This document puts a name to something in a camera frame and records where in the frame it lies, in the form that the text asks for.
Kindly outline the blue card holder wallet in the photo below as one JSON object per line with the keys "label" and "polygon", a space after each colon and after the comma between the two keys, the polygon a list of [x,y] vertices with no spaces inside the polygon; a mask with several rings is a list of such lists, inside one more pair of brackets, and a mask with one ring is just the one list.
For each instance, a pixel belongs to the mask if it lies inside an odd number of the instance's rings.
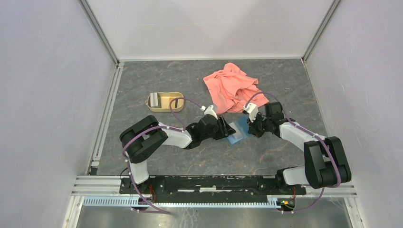
{"label": "blue card holder wallet", "polygon": [[229,126],[235,130],[234,134],[231,134],[226,138],[229,146],[233,146],[251,136],[251,134],[248,133],[249,125],[247,120],[248,116],[244,115],[236,121],[229,123]]}

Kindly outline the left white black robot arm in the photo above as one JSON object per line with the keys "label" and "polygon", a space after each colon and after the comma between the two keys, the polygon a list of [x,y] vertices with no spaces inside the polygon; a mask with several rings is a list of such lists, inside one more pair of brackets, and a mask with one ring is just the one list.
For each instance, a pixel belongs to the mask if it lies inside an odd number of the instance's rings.
{"label": "left white black robot arm", "polygon": [[149,189],[147,159],[163,145],[190,150],[207,139],[221,140],[236,133],[229,123],[219,115],[206,114],[198,122],[184,129],[165,125],[149,115],[123,131],[120,142],[122,155],[128,165],[131,187],[137,193]]}

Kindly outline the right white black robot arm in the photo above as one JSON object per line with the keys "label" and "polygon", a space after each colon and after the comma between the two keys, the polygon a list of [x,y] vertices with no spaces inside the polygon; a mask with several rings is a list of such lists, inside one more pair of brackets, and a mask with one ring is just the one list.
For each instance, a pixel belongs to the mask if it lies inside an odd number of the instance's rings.
{"label": "right white black robot arm", "polygon": [[243,108],[248,116],[248,133],[258,138],[264,133],[290,142],[304,154],[304,165],[278,170],[274,181],[277,192],[286,194],[294,185],[309,185],[314,189],[338,187],[350,182],[352,173],[343,144],[338,137],[325,137],[302,127],[283,112],[280,102],[264,105],[265,114],[254,103]]}

